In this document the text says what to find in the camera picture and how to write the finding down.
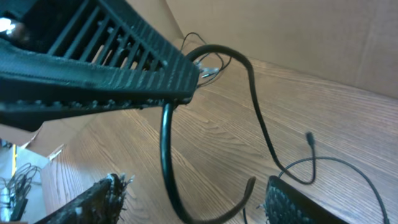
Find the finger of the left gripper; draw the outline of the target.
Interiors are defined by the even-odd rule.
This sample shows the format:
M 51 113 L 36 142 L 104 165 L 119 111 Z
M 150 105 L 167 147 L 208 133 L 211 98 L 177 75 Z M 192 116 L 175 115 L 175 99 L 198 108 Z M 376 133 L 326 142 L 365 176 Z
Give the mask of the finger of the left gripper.
M 108 100 L 89 102 L 1 103 L 1 124 L 24 131 L 36 131 L 46 121 L 117 110 L 143 110 L 166 105 L 167 100 Z
M 2 1 L 1 101 L 190 101 L 199 69 L 126 1 Z

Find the black cable silver plugs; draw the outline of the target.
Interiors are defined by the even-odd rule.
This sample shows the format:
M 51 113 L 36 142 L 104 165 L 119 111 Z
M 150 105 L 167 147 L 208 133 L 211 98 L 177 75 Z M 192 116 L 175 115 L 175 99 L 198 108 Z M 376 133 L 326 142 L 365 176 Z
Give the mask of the black cable silver plugs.
M 180 46 L 180 51 L 182 51 L 185 48 L 186 42 L 194 42 L 194 40 L 189 40 L 191 37 L 195 37 L 197 42 L 201 43 L 202 45 L 207 45 L 208 42 L 200 36 L 197 32 L 189 32 L 186 34 L 182 40 L 181 46 Z M 208 62 L 209 56 L 210 55 L 215 55 L 218 60 L 220 61 L 220 65 L 212 66 Z M 208 86 L 215 82 L 221 74 L 226 70 L 226 68 L 230 65 L 232 61 L 232 58 L 230 57 L 228 61 L 226 62 L 224 58 L 218 54 L 218 53 L 207 53 L 204 55 L 201 55 L 197 59 L 193 61 L 193 63 L 199 68 L 200 70 L 200 77 L 198 80 L 197 88 L 202 88 L 204 86 Z

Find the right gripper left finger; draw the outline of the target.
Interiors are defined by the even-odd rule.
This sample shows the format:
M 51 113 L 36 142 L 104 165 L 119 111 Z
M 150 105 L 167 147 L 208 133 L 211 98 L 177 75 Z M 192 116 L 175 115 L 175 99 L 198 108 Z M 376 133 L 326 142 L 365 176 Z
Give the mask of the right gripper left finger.
M 36 224 L 116 224 L 134 177 L 109 174 Z

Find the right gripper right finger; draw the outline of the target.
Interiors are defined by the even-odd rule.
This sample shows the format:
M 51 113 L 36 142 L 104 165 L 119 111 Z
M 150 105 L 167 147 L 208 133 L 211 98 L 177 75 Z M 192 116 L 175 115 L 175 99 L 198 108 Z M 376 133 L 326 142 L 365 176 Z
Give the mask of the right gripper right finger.
M 345 221 L 277 176 L 270 176 L 264 201 L 270 224 L 337 224 Z

